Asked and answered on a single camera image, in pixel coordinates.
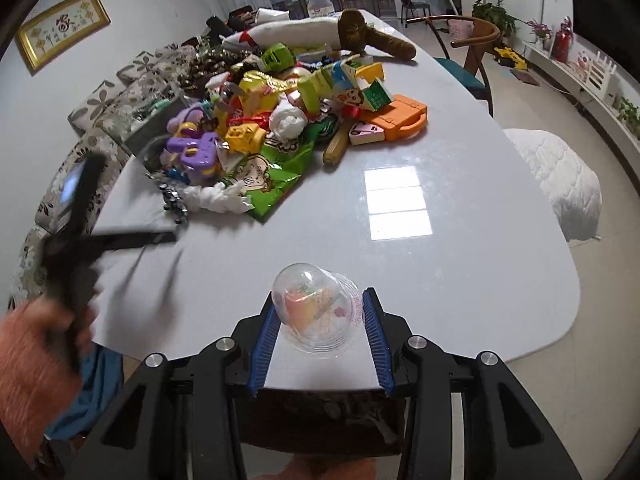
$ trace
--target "television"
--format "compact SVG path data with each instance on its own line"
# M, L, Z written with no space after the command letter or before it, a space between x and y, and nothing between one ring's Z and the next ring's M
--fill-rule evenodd
M638 35L606 0L574 0L574 32L640 81Z

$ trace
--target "transparent plastic container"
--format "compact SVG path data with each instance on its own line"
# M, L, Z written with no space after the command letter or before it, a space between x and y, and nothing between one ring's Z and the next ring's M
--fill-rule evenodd
M319 16L333 16L335 9L331 0L308 0L306 9L309 11L310 18L318 18Z
M362 323L362 300L353 282L311 264L281 270L271 299L287 338L305 352L336 355Z

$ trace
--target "white shelf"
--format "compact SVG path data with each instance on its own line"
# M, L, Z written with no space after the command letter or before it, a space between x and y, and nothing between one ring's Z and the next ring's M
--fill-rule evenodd
M567 88L578 102L600 123L600 126L604 128L609 137L619 147L636 176L640 178L640 144L636 136L618 119L618 111L605 104L567 65L551 59L546 50L536 44L525 42L525 54L526 49L535 54L531 59L532 62ZM584 94L587 94L591 99L586 102L583 101L581 97Z

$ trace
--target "gold picture frame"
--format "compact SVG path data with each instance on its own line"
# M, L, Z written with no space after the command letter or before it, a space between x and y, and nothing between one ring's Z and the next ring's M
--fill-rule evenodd
M15 39L31 75L111 23L100 0L64 0L25 23Z

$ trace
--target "silver bolt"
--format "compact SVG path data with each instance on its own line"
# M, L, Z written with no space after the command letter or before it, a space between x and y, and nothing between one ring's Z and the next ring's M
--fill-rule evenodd
M156 368L162 364L164 358L160 354L148 355L145 359L145 365L149 368Z
M223 352L228 352L234 346L236 346L236 342L230 337L222 337L216 341L216 348Z
M411 348L415 348L416 350L427 346L427 340L421 335L412 335L407 342Z
M498 356L493 352L482 352L480 354L480 360L487 366L493 366L498 364Z

